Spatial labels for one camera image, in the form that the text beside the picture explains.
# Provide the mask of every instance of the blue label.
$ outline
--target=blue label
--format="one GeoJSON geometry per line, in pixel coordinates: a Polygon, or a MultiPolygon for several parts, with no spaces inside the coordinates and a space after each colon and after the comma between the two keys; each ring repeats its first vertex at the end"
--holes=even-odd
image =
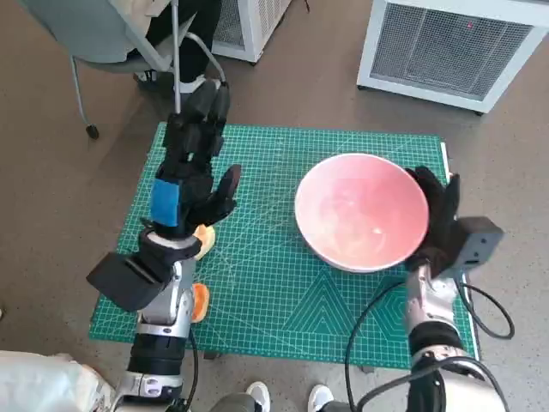
{"type": "Polygon", "coordinates": [[[155,179],[151,193],[151,217],[160,225],[178,225],[179,185],[155,179]]]}

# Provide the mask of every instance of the person's leg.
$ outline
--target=person's leg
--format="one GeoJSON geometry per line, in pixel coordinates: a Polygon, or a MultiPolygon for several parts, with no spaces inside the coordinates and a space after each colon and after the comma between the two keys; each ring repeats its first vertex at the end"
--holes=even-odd
{"type": "MultiPolygon", "coordinates": [[[[202,39],[211,51],[214,43],[215,29],[220,20],[221,0],[201,0],[197,8],[195,20],[189,27],[191,33],[202,39]]],[[[204,74],[208,66],[208,56],[200,46],[191,39],[184,39],[179,47],[181,82],[193,82],[204,74]]]]}
{"type": "Polygon", "coordinates": [[[270,412],[267,386],[254,382],[246,393],[232,393],[221,398],[210,412],[270,412]]]}
{"type": "MultiPolygon", "coordinates": [[[[195,20],[191,23],[189,31],[200,37],[211,51],[215,29],[221,14],[221,0],[184,0],[179,2],[179,24],[189,20],[194,14],[196,14],[195,20]]],[[[172,8],[168,5],[158,17],[151,20],[146,37],[152,45],[158,45],[171,34],[172,8]]],[[[131,51],[129,56],[136,52],[137,50],[131,51]]],[[[199,77],[204,74],[208,66],[208,56],[193,40],[183,39],[179,47],[179,62],[181,82],[183,84],[197,83],[182,88],[182,93],[191,93],[204,81],[203,78],[199,77]]]]}
{"type": "Polygon", "coordinates": [[[328,386],[317,385],[312,388],[307,403],[307,412],[349,412],[349,404],[336,402],[328,386]]]}

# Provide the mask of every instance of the white appliance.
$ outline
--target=white appliance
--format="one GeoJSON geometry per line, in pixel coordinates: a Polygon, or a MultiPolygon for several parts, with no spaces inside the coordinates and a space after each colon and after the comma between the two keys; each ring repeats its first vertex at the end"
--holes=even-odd
{"type": "Polygon", "coordinates": [[[256,63],[291,0],[222,0],[215,54],[256,63]]]}
{"type": "Polygon", "coordinates": [[[486,113],[548,27],[547,0],[373,0],[357,85],[486,113]]]}

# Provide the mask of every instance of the black pants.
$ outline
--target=black pants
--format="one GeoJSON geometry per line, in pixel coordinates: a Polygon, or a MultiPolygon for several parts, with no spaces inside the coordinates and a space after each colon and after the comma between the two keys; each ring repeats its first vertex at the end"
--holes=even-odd
{"type": "MultiPolygon", "coordinates": [[[[212,50],[214,33],[220,20],[221,0],[179,0],[179,25],[196,13],[189,31],[196,34],[212,50]]],[[[172,6],[168,6],[158,17],[151,20],[147,40],[158,45],[172,34],[172,6]]],[[[192,82],[202,75],[208,66],[208,56],[191,39],[184,39],[179,47],[179,75],[181,82],[192,82]]]]}

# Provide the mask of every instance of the green cutting mat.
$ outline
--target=green cutting mat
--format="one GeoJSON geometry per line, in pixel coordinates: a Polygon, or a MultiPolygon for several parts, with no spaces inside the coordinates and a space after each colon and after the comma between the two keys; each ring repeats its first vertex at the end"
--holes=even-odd
{"type": "MultiPolygon", "coordinates": [[[[154,173],[164,157],[160,124],[118,242],[119,252],[136,250],[140,217],[148,216],[154,173]]],[[[385,157],[403,167],[427,165],[445,180],[436,136],[362,131],[306,130],[228,125],[215,160],[219,178],[232,164],[243,167],[238,207],[216,225],[214,249],[198,264],[196,282],[211,293],[208,316],[194,326],[198,347],[222,353],[257,354],[343,362],[347,339],[366,303],[405,275],[401,266],[366,276],[333,269],[301,239],[293,215],[299,181],[322,159],[348,152],[385,157]]],[[[353,363],[408,368],[402,326],[405,290],[389,294],[365,321],[353,363]]],[[[470,353],[469,317],[456,305],[456,322],[470,353]]],[[[135,314],[100,297],[90,336],[132,342],[135,314]]]]}

